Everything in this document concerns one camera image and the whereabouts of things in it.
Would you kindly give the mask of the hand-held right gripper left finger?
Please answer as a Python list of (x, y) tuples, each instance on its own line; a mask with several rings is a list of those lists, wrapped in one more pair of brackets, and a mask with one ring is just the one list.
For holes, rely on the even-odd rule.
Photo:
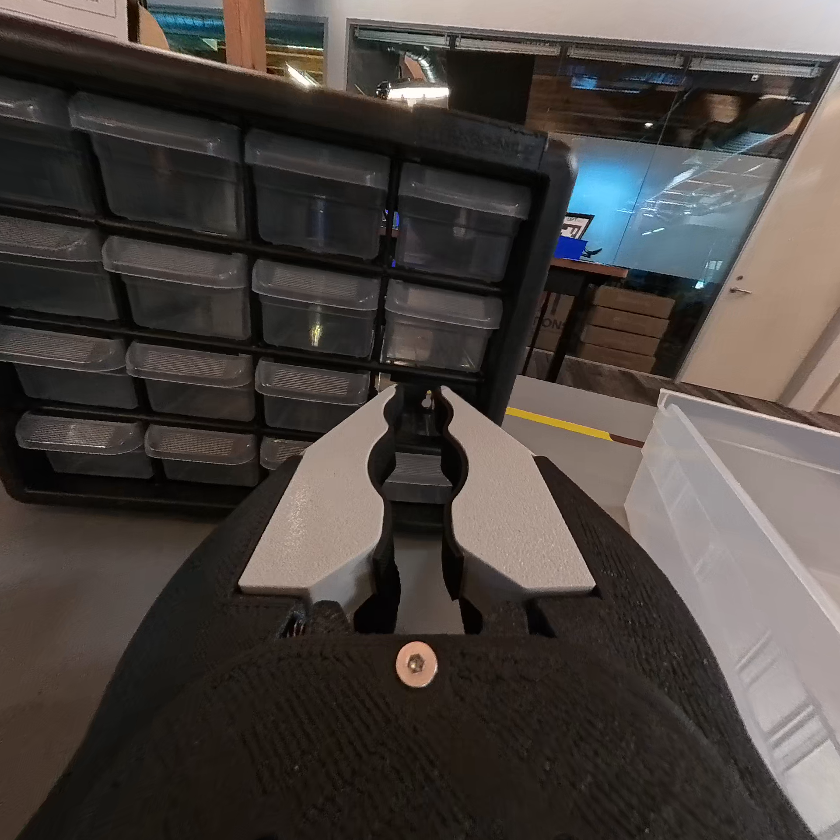
[(390, 385), (309, 446), (238, 579), (247, 595), (357, 610), (398, 601), (391, 503), (403, 390)]

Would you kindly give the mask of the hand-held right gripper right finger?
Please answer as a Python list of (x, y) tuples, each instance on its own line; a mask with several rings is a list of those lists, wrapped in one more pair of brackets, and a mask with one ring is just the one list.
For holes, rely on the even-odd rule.
[(595, 580), (540, 470), (541, 460), (448, 386), (438, 389), (444, 578), (455, 599), (526, 602), (584, 595)]

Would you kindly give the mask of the clear plastic storage bin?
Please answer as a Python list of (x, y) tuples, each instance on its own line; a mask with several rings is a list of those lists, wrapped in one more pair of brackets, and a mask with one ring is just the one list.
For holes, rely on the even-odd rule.
[(625, 501), (817, 838), (839, 834), (838, 455), (838, 433), (661, 391)]

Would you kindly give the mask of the yellow floor tape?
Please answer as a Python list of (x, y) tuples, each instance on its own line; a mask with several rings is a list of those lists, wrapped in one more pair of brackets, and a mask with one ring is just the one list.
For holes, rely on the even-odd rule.
[(559, 418), (555, 418), (548, 415), (542, 415), (539, 413), (533, 413), (530, 411), (522, 410), (516, 407), (508, 407), (506, 409), (506, 416), (507, 417), (516, 417), (522, 419), (524, 421), (529, 421), (534, 424), (540, 424), (546, 427), (553, 427), (562, 429), (573, 434), (580, 434), (587, 437), (592, 437), (596, 439), (605, 440), (608, 442), (617, 442), (617, 438), (613, 437), (610, 433), (597, 429), (594, 427), (585, 426), (578, 423), (573, 423), (569, 421), (564, 421)]

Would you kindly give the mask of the cardboard box stack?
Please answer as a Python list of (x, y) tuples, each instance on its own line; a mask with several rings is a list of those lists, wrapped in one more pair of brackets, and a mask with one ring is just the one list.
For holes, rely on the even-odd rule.
[(599, 286), (587, 294), (576, 357), (650, 374), (676, 301), (624, 287)]

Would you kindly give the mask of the wooden desk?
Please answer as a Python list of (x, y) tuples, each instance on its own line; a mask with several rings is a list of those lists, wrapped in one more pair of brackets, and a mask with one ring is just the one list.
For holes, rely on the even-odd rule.
[(585, 260), (553, 259), (544, 290), (546, 293), (568, 296), (572, 301), (545, 381), (557, 382), (565, 358), (575, 350), (591, 305), (592, 291), (604, 285), (624, 283), (628, 272), (629, 269), (624, 267)]

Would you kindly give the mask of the beige door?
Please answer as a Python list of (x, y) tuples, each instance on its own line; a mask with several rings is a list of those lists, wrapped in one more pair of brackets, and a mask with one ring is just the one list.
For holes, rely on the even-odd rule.
[(838, 79), (783, 168), (678, 382), (779, 402), (838, 310)]

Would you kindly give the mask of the silver air duct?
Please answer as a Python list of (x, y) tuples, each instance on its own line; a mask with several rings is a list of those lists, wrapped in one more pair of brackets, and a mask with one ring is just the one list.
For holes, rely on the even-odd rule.
[(374, 96), (405, 109), (448, 109), (450, 89), (445, 70), (427, 48), (387, 45), (389, 76), (379, 81)]

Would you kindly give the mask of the wooden post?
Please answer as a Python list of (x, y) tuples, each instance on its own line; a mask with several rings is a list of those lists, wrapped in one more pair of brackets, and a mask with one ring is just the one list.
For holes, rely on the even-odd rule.
[(226, 63), (266, 74), (266, 2), (223, 1), (223, 13)]

